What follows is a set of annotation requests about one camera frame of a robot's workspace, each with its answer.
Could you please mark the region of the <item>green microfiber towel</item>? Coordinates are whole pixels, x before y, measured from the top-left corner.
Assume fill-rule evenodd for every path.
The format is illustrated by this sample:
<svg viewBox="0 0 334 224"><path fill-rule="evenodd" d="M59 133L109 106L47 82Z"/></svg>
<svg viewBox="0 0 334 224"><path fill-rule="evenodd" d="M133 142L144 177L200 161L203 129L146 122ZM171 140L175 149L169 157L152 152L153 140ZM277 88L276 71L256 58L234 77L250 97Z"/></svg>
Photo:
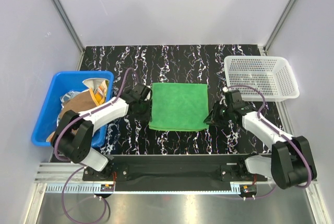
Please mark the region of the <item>green microfiber towel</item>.
<svg viewBox="0 0 334 224"><path fill-rule="evenodd" d="M152 84L152 109L149 128L156 131L195 132L208 128L206 84Z"/></svg>

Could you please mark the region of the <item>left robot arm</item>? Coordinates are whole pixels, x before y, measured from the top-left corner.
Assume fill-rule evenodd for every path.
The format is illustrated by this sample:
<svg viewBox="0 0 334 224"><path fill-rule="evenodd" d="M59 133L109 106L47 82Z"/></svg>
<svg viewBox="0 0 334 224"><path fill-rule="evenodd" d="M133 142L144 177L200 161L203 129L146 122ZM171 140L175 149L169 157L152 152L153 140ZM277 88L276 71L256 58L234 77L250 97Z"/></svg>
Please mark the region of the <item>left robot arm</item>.
<svg viewBox="0 0 334 224"><path fill-rule="evenodd" d="M120 91L106 103L79 113L69 110L62 116L52 136L51 145L60 160L69 160L94 170L101 180L113 173L112 159L92 147L96 131L119 118L132 115L140 120L150 119L152 89L136 84L133 89Z"/></svg>

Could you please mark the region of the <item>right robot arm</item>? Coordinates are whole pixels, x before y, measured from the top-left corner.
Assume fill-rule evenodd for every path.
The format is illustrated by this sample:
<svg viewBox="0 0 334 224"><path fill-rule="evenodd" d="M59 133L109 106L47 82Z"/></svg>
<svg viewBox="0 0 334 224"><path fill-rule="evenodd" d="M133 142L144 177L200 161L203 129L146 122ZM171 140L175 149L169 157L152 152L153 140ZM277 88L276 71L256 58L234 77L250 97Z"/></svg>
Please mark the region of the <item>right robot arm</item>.
<svg viewBox="0 0 334 224"><path fill-rule="evenodd" d="M225 87L225 102L216 102L204 120L205 124L213 126L237 124L269 148L270 157L248 155L244 158L237 167L238 177L246 181L259 174L273 179L281 189L309 187L317 177L309 141L273 125L262 115L261 109L256 109L243 100L239 88L239 85Z"/></svg>

